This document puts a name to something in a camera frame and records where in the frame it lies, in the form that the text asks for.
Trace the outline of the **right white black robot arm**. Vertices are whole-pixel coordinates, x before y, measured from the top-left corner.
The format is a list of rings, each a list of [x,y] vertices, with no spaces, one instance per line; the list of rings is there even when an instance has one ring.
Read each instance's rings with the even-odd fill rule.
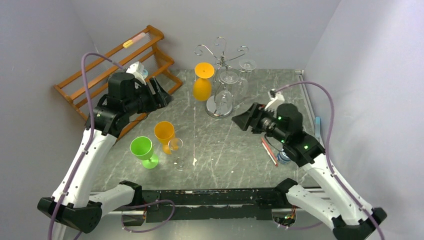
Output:
[[[325,148],[303,130],[303,115],[291,103],[268,110],[257,102],[231,119],[242,131],[265,133],[282,143],[288,158],[309,174],[324,190],[330,201],[308,193],[296,181],[287,178],[275,190],[275,202],[280,207],[299,207],[331,229],[338,240],[365,240],[387,218],[381,207],[372,207],[353,190],[328,159]]]

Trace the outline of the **orange plastic goblet front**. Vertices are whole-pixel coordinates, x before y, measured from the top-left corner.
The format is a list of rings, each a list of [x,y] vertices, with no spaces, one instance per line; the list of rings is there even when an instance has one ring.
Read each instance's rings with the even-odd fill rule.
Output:
[[[194,73],[198,77],[193,85],[193,96],[197,101],[207,101],[212,93],[210,78],[214,76],[214,67],[207,62],[200,62],[194,68]]]

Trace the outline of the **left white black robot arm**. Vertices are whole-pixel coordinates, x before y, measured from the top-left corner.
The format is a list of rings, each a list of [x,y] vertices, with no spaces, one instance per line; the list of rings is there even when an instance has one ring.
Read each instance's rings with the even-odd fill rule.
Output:
[[[85,234],[92,232],[104,215],[119,207],[139,209],[144,202],[142,187],[127,180],[111,190],[91,195],[95,173],[131,116],[164,108],[172,99],[154,77],[142,83],[132,73],[112,74],[107,93],[86,121],[78,152],[62,183],[52,196],[39,200],[37,209],[52,222]]]

